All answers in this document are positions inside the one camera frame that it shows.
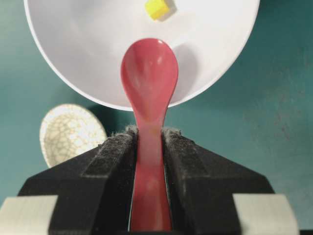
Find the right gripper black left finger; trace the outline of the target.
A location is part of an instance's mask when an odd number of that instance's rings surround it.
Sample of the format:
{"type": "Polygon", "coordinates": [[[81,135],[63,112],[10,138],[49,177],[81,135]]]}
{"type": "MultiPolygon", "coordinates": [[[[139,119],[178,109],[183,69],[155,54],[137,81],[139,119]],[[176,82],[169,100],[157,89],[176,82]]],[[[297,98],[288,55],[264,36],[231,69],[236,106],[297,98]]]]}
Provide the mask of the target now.
{"type": "Polygon", "coordinates": [[[20,196],[58,197],[51,235],[127,235],[134,186],[137,128],[29,177],[20,196]]]}

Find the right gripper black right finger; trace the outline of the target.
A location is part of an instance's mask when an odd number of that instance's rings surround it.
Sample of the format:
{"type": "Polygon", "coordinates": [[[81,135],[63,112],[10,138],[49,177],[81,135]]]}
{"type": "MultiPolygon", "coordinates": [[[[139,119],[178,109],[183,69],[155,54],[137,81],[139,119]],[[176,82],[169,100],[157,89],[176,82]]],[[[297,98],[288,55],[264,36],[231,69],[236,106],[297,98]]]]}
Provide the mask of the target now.
{"type": "Polygon", "coordinates": [[[165,175],[173,229],[185,235],[240,235],[235,193],[272,193],[267,178],[163,128],[165,175]]]}

